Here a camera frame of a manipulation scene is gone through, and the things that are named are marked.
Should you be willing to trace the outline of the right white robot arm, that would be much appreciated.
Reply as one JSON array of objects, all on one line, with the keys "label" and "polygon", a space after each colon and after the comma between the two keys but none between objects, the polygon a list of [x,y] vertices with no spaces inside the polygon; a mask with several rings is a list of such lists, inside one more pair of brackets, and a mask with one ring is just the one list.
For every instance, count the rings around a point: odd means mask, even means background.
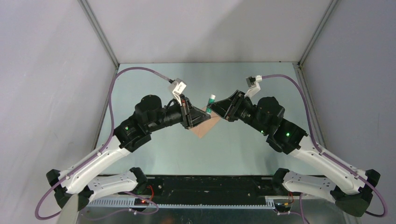
[{"label": "right white robot arm", "polygon": [[208,106],[229,122],[241,120],[261,132],[275,151],[300,159],[322,173],[322,177],[314,177],[279,168],[272,178],[274,193],[305,193],[323,198],[355,217],[366,213],[380,174],[373,169],[355,168],[320,146],[304,129],[283,117],[285,109],[275,97],[263,97],[253,104],[243,92],[236,91]]}]

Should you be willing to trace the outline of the white green glue stick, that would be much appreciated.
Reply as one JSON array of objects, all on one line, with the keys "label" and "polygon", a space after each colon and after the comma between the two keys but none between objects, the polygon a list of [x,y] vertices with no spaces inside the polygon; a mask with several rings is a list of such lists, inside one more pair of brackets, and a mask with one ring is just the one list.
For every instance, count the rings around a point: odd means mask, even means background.
[{"label": "white green glue stick", "polygon": [[211,113],[212,113],[212,110],[210,109],[209,106],[210,106],[212,103],[215,102],[215,98],[216,98],[216,96],[213,95],[213,94],[211,94],[210,97],[209,97],[209,99],[208,99],[205,112],[206,112],[207,114],[209,114],[209,115],[211,115]]}]

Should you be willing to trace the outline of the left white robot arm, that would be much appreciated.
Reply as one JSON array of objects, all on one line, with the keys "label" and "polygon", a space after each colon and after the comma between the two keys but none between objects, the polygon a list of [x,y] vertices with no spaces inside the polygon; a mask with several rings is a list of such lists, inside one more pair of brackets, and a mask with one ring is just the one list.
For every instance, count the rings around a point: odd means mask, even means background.
[{"label": "left white robot arm", "polygon": [[118,192],[143,194],[148,179],[140,168],[126,173],[101,177],[100,173],[118,160],[130,155],[151,140],[151,134],[163,128],[181,124],[185,129],[199,126],[211,116],[193,106],[181,95],[181,101],[172,99],[163,106],[156,95],[147,95],[135,106],[135,112],[116,127],[110,139],[67,170],[50,170],[49,184],[54,187],[54,197],[63,208],[73,196],[78,196],[78,209],[101,197]]}]

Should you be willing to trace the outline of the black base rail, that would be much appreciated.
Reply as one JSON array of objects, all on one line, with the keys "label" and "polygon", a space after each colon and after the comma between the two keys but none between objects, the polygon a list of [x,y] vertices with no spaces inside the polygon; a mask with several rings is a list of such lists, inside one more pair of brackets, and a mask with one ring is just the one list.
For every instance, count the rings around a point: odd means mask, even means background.
[{"label": "black base rail", "polygon": [[289,196],[265,175],[148,175],[135,192],[162,205],[265,205],[267,196]]}]

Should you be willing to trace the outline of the tan paper envelope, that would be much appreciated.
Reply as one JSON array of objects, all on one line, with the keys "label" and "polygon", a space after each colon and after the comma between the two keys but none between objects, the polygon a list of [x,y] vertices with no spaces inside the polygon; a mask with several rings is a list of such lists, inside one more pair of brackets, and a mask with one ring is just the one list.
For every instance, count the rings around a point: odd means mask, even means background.
[{"label": "tan paper envelope", "polygon": [[202,124],[198,125],[191,129],[191,132],[194,133],[200,139],[203,138],[209,131],[220,121],[221,117],[219,117],[216,113],[210,113],[211,118]]}]

